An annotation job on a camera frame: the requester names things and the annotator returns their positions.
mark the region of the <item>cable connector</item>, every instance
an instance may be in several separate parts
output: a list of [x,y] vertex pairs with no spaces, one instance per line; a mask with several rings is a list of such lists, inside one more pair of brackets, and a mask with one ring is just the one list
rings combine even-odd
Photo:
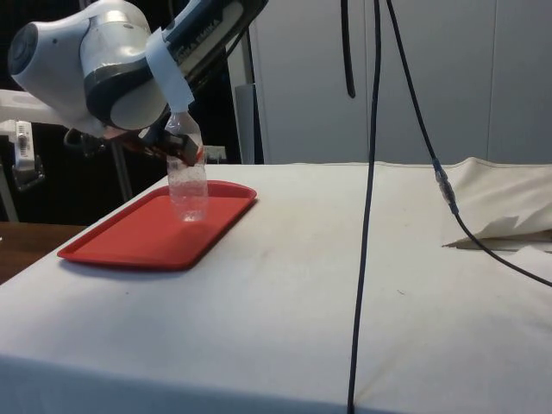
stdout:
[[455,191],[452,188],[452,185],[449,182],[449,176],[445,173],[445,170],[442,169],[441,162],[437,158],[434,158],[433,169],[435,170],[435,178],[441,189],[442,197],[448,204],[452,214],[457,215],[459,213],[458,205],[456,204],[456,195]]

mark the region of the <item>white tape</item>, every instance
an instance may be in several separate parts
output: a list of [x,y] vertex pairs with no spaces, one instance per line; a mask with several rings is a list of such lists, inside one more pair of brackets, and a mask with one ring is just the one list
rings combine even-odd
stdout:
[[146,60],[171,112],[187,112],[194,97],[184,75],[166,50],[160,28],[147,39]]

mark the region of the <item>cabinet door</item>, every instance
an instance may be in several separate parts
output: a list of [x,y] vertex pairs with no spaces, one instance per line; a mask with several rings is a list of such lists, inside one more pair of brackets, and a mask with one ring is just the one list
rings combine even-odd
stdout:
[[[435,150],[444,163],[486,158],[496,0],[394,0],[406,57]],[[427,163],[386,2],[377,158]],[[367,1],[368,94],[373,78],[373,6]]]
[[552,2],[499,0],[489,158],[552,162]]
[[365,5],[349,1],[356,98],[337,0],[272,0],[251,28],[266,163],[367,159]]

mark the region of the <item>plastic bottle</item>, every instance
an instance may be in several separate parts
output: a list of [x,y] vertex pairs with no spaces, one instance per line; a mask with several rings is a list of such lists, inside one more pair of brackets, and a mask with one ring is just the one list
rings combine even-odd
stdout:
[[207,212],[209,193],[201,130],[186,112],[172,114],[165,129],[176,135],[189,135],[198,146],[198,161],[187,166],[175,157],[167,157],[166,168],[169,179],[169,193],[174,211],[184,222],[203,220]]

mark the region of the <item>red tray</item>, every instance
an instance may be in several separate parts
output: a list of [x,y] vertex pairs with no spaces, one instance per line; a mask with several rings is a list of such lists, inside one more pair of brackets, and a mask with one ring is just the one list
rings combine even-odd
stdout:
[[253,205],[243,185],[209,181],[201,222],[181,222],[168,187],[154,190],[58,252],[69,261],[109,267],[182,270],[193,267]]

